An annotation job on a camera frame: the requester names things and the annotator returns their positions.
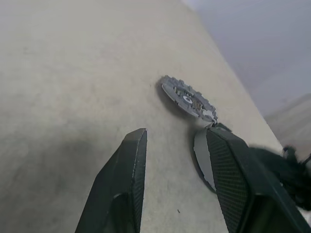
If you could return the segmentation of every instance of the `table surface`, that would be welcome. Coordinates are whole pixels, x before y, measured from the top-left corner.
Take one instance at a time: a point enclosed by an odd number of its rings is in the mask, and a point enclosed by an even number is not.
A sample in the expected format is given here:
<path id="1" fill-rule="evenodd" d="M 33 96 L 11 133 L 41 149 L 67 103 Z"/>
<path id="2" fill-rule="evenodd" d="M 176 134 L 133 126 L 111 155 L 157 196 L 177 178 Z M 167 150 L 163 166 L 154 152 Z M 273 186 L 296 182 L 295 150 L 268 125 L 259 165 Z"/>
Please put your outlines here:
<path id="1" fill-rule="evenodd" d="M 74 232 L 98 171 L 147 128 L 141 232 L 227 232 L 191 157 L 207 123 L 158 80 L 200 91 L 247 143 L 281 147 L 198 16 L 179 0 L 0 4 L 0 231 Z"/>

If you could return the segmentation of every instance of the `gray gear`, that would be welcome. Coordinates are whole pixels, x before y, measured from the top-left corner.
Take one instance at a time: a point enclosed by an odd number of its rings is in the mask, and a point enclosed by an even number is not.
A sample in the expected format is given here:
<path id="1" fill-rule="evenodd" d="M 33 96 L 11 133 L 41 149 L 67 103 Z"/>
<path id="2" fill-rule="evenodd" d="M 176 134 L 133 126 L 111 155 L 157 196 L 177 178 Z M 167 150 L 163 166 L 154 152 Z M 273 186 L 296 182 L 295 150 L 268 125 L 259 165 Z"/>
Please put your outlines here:
<path id="1" fill-rule="evenodd" d="M 216 108 L 184 81 L 165 75 L 160 83 L 165 93 L 187 113 L 209 122 L 217 122 Z"/>

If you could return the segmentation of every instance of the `metal gear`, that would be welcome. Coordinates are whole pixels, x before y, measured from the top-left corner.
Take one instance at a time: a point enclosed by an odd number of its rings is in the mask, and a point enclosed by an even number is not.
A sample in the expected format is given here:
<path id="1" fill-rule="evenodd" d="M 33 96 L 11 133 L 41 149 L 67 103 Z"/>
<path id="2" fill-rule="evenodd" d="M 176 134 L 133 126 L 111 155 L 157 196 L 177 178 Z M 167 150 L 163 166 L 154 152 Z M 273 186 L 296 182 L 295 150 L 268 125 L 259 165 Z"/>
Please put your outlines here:
<path id="1" fill-rule="evenodd" d="M 164 92 L 187 113 L 205 121 L 217 122 L 216 108 L 184 81 L 165 75 L 160 83 Z"/>

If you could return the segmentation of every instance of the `gear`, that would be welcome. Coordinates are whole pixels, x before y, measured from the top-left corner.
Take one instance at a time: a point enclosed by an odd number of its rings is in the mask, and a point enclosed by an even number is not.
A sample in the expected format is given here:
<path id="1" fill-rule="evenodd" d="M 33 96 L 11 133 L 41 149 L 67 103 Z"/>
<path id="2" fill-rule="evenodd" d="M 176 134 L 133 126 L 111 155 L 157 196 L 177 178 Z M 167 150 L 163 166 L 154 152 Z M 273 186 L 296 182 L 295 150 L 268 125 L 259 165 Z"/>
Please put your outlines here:
<path id="1" fill-rule="evenodd" d="M 184 81 L 165 75 L 161 81 L 165 93 L 187 113 L 209 122 L 217 122 L 216 108 Z"/>

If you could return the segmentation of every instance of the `white wall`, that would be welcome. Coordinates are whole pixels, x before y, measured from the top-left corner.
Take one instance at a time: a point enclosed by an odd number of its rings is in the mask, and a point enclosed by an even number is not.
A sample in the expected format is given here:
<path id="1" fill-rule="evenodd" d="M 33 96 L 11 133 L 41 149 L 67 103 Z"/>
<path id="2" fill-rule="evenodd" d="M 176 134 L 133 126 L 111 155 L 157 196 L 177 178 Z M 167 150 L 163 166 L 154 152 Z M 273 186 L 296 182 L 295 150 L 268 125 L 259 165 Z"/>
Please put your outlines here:
<path id="1" fill-rule="evenodd" d="M 263 115 L 310 92 L 310 0 L 184 1 L 199 13 Z M 292 85 L 295 94 L 284 90 Z"/>

